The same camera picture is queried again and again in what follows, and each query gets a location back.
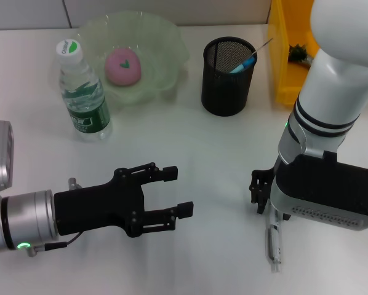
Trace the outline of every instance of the green led light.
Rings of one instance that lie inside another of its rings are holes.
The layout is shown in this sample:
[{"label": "green led light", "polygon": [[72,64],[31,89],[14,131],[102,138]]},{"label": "green led light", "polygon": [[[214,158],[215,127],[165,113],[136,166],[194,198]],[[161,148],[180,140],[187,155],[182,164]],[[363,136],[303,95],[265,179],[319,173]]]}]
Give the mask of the green led light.
[{"label": "green led light", "polygon": [[31,246],[31,244],[29,243],[21,243],[17,245],[17,249],[22,249],[22,248],[29,248]]}]

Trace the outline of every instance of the water bottle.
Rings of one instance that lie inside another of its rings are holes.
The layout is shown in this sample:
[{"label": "water bottle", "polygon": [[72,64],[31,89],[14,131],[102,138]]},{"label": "water bottle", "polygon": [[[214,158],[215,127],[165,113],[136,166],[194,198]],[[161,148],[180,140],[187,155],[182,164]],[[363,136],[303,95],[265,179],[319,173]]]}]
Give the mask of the water bottle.
[{"label": "water bottle", "polygon": [[80,43],[67,39],[58,43],[61,64],[60,88],[73,125],[86,141],[105,140],[111,121],[100,79],[83,58]]}]

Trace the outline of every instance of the yellow container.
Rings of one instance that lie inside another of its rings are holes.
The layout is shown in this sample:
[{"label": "yellow container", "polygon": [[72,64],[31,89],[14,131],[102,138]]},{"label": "yellow container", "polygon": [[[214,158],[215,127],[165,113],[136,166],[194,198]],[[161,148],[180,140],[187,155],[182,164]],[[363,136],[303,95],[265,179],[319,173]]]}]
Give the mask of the yellow container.
[{"label": "yellow container", "polygon": [[289,46],[306,45],[314,57],[319,49],[310,29],[313,0],[272,0],[268,25],[271,67],[276,101],[292,106],[306,79],[308,69],[288,62]]}]

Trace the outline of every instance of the black mesh pen holder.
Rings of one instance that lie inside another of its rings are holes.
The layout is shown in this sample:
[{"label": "black mesh pen holder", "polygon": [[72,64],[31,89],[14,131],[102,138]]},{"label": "black mesh pen holder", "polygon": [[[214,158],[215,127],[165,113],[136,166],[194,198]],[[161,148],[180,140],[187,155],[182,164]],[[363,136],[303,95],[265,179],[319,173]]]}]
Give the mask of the black mesh pen holder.
[{"label": "black mesh pen holder", "polygon": [[255,61],[242,71],[230,74],[246,61],[255,48],[236,37],[222,37],[210,42],[203,52],[202,104],[217,116],[239,113],[247,103]]}]

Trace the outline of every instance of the white bottle cap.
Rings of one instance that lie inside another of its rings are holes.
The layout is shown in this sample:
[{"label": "white bottle cap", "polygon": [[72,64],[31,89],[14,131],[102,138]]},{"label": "white bottle cap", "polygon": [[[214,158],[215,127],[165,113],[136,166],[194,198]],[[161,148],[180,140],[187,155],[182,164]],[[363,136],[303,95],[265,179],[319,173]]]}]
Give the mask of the white bottle cap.
[{"label": "white bottle cap", "polygon": [[57,44],[55,50],[61,65],[76,65],[83,59],[83,51],[76,40],[63,40]]}]

